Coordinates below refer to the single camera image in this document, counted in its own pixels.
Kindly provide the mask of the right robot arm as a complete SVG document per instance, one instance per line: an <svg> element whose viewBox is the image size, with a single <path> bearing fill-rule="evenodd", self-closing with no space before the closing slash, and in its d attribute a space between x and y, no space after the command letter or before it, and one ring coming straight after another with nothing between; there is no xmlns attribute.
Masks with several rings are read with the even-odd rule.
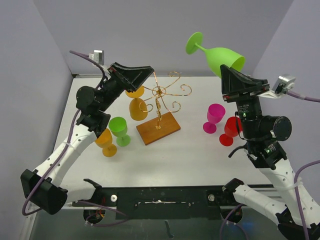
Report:
<svg viewBox="0 0 320 240"><path fill-rule="evenodd" d="M278 86L270 88L267 80L246 76L224 64L220 73L223 100L237 107L237 125L242 127L245 140L242 149L281 197L281 201L274 200L235 178L223 186L223 200L230 205L246 205L264 215L286 239L319 239L320 206L299 180L280 144L292 133L291 121L285 116L263 115L260 104L261 97L280 98L294 78L280 76Z"/></svg>

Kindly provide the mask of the magenta wine glass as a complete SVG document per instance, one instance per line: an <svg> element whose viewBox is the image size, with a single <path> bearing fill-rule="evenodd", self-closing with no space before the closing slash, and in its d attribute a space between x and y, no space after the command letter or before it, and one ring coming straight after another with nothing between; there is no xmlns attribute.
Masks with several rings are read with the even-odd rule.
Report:
<svg viewBox="0 0 320 240"><path fill-rule="evenodd" d="M224 106L218 103L213 103L208 107L207 122L202 126L207 134L214 134L217 131L217 124L223 119L226 114Z"/></svg>

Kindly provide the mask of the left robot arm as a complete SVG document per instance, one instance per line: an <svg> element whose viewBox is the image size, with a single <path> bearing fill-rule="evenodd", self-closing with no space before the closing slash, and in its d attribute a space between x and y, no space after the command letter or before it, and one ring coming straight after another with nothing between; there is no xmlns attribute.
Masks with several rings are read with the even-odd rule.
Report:
<svg viewBox="0 0 320 240"><path fill-rule="evenodd" d="M127 67L115 62L107 71L110 77L97 87L85 85L77 90L77 111L65 140L44 162L20 176L26 201L50 215L69 202L85 200L92 206L100 203L102 193L94 186L75 190L60 185L83 151L107 129L111 116L105 111L124 91L137 91L155 70L151 66Z"/></svg>

